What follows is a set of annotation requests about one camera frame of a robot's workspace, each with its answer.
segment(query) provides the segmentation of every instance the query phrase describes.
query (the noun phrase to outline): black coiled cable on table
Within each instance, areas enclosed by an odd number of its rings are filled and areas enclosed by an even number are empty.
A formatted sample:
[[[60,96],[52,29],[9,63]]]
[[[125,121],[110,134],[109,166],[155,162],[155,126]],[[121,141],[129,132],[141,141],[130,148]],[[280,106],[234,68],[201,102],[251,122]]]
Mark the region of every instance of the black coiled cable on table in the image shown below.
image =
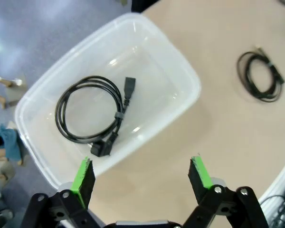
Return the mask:
[[[237,61],[237,74],[241,80],[241,83],[245,87],[245,89],[256,99],[263,101],[263,102],[274,102],[279,99],[283,83],[285,82],[280,73],[278,72],[277,68],[273,65],[270,59],[267,57],[265,52],[259,47],[259,53],[257,52],[246,52],[242,54]],[[240,70],[240,63],[242,59],[248,56],[246,64],[244,66],[244,72],[242,73]],[[261,92],[251,77],[251,64],[253,61],[260,61],[264,63],[270,70],[272,76],[272,83],[271,86],[264,92]]]
[[[79,89],[86,87],[100,88],[108,92],[116,103],[117,112],[115,113],[114,121],[103,131],[89,135],[89,136],[78,136],[71,133],[66,125],[66,108],[68,100],[71,94]],[[112,145],[118,136],[118,131],[123,121],[124,113],[130,103],[132,93],[135,88],[135,78],[126,77],[124,84],[124,103],[122,96],[117,86],[109,79],[102,76],[89,76],[81,79],[77,83],[70,86],[58,100],[55,110],[55,122],[60,133],[68,140],[81,143],[81,144],[93,144],[91,153],[101,157],[109,155],[112,149]]]

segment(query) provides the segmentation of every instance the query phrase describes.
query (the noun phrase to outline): blue carpet floor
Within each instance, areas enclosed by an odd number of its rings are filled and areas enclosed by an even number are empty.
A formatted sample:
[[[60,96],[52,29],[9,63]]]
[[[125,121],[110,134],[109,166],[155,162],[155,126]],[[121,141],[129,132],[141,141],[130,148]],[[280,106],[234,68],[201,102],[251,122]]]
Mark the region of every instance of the blue carpet floor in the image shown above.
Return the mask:
[[[122,6],[117,0],[0,0],[0,76],[25,75],[32,86],[70,48],[130,9],[131,1]],[[11,110],[0,108],[0,124],[10,120]],[[55,191],[28,158],[25,167],[16,166],[3,196],[18,219],[37,192]]]

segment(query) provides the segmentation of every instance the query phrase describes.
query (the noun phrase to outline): cable plug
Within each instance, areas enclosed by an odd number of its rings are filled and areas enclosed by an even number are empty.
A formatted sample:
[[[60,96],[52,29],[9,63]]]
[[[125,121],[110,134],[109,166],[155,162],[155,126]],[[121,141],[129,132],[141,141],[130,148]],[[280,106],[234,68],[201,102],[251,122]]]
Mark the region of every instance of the cable plug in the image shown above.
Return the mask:
[[[269,62],[268,66],[270,68],[273,68],[273,71],[275,72],[274,77],[280,82],[280,84],[284,84],[285,80],[283,79],[283,77],[280,74],[280,72],[278,72],[278,70],[275,67],[275,65],[271,62],[271,60],[268,57],[268,55],[266,54],[266,52],[260,46],[256,46],[256,48],[267,59],[267,61]]]
[[[135,89],[136,79],[133,77],[126,77],[124,81],[124,98],[130,100]]]
[[[118,134],[115,132],[112,132],[112,134],[107,139],[107,141],[100,140],[98,142],[93,143],[92,148],[91,148],[91,154],[97,157],[103,157],[106,155],[110,155],[113,144],[117,137],[118,137]]]

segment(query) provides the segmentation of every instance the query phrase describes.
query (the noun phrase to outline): coiled black cable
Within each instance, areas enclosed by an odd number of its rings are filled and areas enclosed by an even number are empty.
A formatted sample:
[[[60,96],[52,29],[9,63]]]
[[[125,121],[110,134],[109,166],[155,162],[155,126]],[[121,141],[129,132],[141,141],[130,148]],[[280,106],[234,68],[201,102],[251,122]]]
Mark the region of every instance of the coiled black cable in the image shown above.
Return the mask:
[[[282,85],[285,82],[276,67],[272,64],[272,62],[269,60],[269,58],[266,56],[264,51],[261,48],[258,48],[257,52],[246,52],[242,54],[237,61],[237,74],[239,76],[239,79],[245,89],[256,99],[263,101],[263,102],[274,102],[280,98],[280,95],[282,93]],[[244,72],[241,73],[240,70],[240,62],[242,59],[246,56],[248,56],[247,62],[244,67]],[[270,70],[271,76],[272,76],[272,83],[271,86],[264,92],[261,92],[254,81],[251,78],[251,64],[253,61],[260,61],[264,63]]]
[[[266,199],[264,199],[260,205],[265,203],[267,200],[273,198],[273,197],[281,197],[283,198],[283,202],[280,204],[277,212],[273,216],[272,219],[269,221],[269,228],[285,228],[285,196],[283,195],[273,195],[269,196]]]
[[[71,96],[71,94],[79,89],[86,88],[86,87],[95,87],[100,88],[108,92],[114,99],[116,103],[116,109],[117,112],[115,114],[114,121],[103,131],[88,135],[88,136],[79,136],[71,133],[66,125],[66,108],[68,100]],[[122,101],[122,96],[117,88],[117,86],[110,81],[109,79],[102,77],[102,76],[89,76],[86,78],[81,79],[77,83],[70,86],[60,97],[58,100],[56,110],[55,110],[55,122],[58,130],[60,133],[67,138],[68,140],[75,142],[75,143],[81,143],[81,144],[88,144],[93,143],[93,146],[97,146],[97,152],[95,152],[97,156],[104,156],[107,155],[107,153],[110,152],[112,148],[112,144],[116,140],[118,136],[118,131],[120,130],[120,126],[123,121],[123,115],[127,110],[127,107],[130,103],[130,99],[132,96],[132,93],[134,91],[135,87],[135,79],[127,77],[125,80],[125,86],[124,86],[124,103]],[[103,139],[110,135],[109,140],[104,142]],[[106,152],[101,153],[101,150],[103,150],[104,144],[108,144],[108,148],[106,148]]]

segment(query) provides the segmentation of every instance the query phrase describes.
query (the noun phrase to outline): tabletop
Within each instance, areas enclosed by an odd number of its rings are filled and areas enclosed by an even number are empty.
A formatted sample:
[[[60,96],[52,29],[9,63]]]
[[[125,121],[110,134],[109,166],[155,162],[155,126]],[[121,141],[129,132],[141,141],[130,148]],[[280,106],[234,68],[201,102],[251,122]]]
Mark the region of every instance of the tabletop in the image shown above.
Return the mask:
[[[188,59],[201,80],[199,100],[138,151],[99,176],[89,208],[105,223],[168,219],[196,207],[188,179],[200,154],[210,176],[260,197],[285,165],[285,84],[262,103],[241,85],[238,57],[260,45],[285,79],[285,6],[276,0],[161,0],[145,13]],[[266,87],[265,67],[254,79]],[[226,227],[223,218],[215,227]]]

